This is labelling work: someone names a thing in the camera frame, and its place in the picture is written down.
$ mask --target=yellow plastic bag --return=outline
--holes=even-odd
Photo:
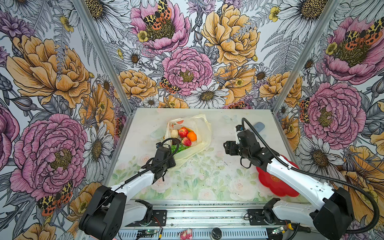
[[[186,127],[195,132],[197,140],[192,142],[191,147],[176,153],[174,155],[176,166],[169,169],[170,171],[175,171],[180,168],[187,160],[198,154],[199,152],[204,151],[210,144],[212,139],[212,129],[211,124],[207,121],[205,114],[196,115],[193,117],[187,118],[178,118],[168,122],[167,131],[165,139],[171,137],[171,131],[173,129],[180,129]]]

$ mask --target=table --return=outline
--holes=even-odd
[[[247,118],[252,124],[265,125],[260,134],[277,152],[288,156],[270,110],[253,109],[166,109],[139,108],[115,164],[109,186],[118,184],[137,172],[154,157],[159,139],[150,137],[165,132],[170,120],[205,114],[212,127],[208,149],[190,158],[182,167],[168,171],[164,180],[143,189],[134,199],[184,200],[189,202],[267,202],[274,197],[260,184],[256,167],[246,169],[239,156],[225,154],[223,143],[235,140],[234,127]],[[284,197],[285,201],[307,202],[302,196]]]

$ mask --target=strawberry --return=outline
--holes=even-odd
[[[188,130],[185,127],[179,129],[179,136],[185,138],[188,135]]]
[[[183,145],[187,146],[187,147],[189,147],[189,146],[192,145],[191,140],[189,140],[187,137],[183,138],[183,139],[181,140],[181,143],[182,143]]]

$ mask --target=white table surface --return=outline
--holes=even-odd
[[[234,141],[234,127],[247,118],[252,124],[265,125],[260,134],[274,150],[288,157],[274,118],[269,110],[252,109],[166,109],[139,108],[134,116],[127,138],[113,170],[109,186],[122,182],[154,157],[156,143],[150,134],[166,129],[170,120],[205,114],[212,127],[212,141],[208,149],[190,158],[181,168],[169,171],[165,181],[159,179],[143,189],[134,198],[143,200],[199,200],[267,202],[272,192],[260,184],[256,167],[245,169],[239,156],[225,154],[223,143]],[[292,202],[306,202],[284,197]]]

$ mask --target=orange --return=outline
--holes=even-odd
[[[194,142],[194,141],[197,140],[197,136],[196,136],[196,134],[195,134],[194,132],[189,132],[189,133],[187,134],[187,138],[188,138],[189,140],[191,140],[191,142]]]

